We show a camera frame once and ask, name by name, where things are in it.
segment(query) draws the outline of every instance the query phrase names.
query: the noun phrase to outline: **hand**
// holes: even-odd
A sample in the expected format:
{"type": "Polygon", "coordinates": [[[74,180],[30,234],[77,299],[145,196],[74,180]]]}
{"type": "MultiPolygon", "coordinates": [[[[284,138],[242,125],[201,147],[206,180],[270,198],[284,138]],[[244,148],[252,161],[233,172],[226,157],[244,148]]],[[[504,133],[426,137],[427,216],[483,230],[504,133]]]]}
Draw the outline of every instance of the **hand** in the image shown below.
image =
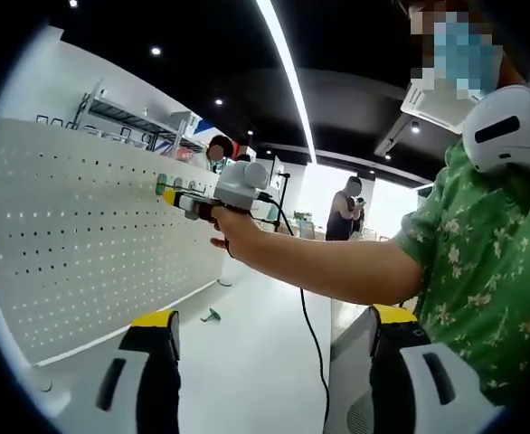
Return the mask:
{"type": "MultiPolygon", "coordinates": [[[[235,259],[243,260],[247,251],[256,245],[256,239],[263,233],[249,214],[215,206],[211,213],[217,221],[214,228],[222,232],[229,241],[229,252],[235,259]]],[[[226,249],[225,241],[211,238],[211,244],[226,249]]]]}

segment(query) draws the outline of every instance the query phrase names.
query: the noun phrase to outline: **person in black tank top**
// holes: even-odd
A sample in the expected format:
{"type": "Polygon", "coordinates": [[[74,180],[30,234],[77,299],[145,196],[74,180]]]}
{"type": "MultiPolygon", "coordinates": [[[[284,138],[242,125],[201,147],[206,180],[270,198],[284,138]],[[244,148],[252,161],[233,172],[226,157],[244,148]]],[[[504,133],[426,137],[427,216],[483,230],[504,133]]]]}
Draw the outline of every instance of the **person in black tank top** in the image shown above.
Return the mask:
{"type": "Polygon", "coordinates": [[[355,197],[362,192],[362,181],[350,176],[345,188],[337,192],[327,219],[326,241],[347,241],[352,234],[353,222],[359,218],[360,204],[355,197]]]}

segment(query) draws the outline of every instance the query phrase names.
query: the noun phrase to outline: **black cable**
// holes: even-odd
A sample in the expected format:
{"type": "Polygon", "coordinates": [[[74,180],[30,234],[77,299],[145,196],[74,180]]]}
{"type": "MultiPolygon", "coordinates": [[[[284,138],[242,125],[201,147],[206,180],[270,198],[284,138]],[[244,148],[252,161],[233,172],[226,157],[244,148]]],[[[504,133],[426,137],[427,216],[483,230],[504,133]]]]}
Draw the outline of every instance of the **black cable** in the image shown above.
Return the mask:
{"type": "MultiPolygon", "coordinates": [[[[260,199],[263,202],[273,203],[275,206],[277,206],[277,209],[279,210],[279,214],[281,214],[281,217],[283,217],[283,221],[285,222],[285,225],[287,226],[289,235],[294,237],[295,234],[293,233],[293,230],[291,229],[291,226],[289,225],[287,216],[285,215],[285,213],[283,212],[279,204],[276,203],[271,197],[260,196],[260,199]]],[[[316,349],[317,349],[317,357],[319,358],[319,376],[321,377],[321,383],[323,384],[323,388],[326,391],[326,413],[324,415],[324,422],[327,422],[327,416],[329,415],[329,387],[327,386],[326,377],[324,376],[324,373],[323,373],[324,371],[323,370],[323,356],[321,355],[321,347],[319,346],[319,341],[317,340],[316,332],[313,331],[313,326],[311,325],[311,322],[309,321],[308,309],[305,304],[305,292],[303,288],[299,288],[299,292],[301,295],[301,307],[303,308],[303,316],[305,317],[306,323],[308,323],[309,333],[311,333],[311,336],[313,337],[313,342],[315,343],[316,349]]]]}

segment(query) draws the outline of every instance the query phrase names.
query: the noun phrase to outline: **air conditioner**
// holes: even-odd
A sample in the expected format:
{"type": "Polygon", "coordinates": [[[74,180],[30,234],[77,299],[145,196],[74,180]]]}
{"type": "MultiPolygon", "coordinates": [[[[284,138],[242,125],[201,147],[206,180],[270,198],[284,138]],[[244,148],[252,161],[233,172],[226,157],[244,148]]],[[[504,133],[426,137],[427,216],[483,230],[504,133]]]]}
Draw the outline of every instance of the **air conditioner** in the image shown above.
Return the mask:
{"type": "Polygon", "coordinates": [[[452,87],[445,80],[436,80],[434,89],[425,90],[413,81],[406,94],[402,111],[417,118],[428,120],[455,134],[462,134],[462,124],[479,99],[468,92],[452,87]]]}

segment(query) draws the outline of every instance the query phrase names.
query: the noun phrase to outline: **ceiling light strip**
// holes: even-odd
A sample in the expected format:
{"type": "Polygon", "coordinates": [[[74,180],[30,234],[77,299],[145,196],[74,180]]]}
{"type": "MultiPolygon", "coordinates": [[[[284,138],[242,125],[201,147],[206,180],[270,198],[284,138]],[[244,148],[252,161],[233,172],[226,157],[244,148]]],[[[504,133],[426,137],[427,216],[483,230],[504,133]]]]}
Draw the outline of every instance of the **ceiling light strip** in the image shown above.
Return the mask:
{"type": "Polygon", "coordinates": [[[287,41],[281,30],[281,24],[279,23],[279,18],[275,14],[275,9],[270,0],[255,0],[265,22],[269,27],[271,36],[273,36],[273,41],[277,47],[277,51],[283,63],[283,68],[285,68],[285,73],[289,79],[289,86],[291,86],[291,91],[293,92],[293,98],[295,103],[298,106],[299,117],[301,118],[301,124],[303,125],[303,131],[305,133],[305,139],[308,143],[309,155],[311,156],[311,163],[314,165],[317,164],[316,158],[316,149],[313,146],[313,135],[311,134],[311,127],[309,126],[308,113],[305,109],[305,100],[303,100],[303,94],[301,93],[301,88],[299,87],[298,74],[295,71],[295,65],[291,60],[291,54],[289,53],[289,47],[287,46],[287,41]]]}

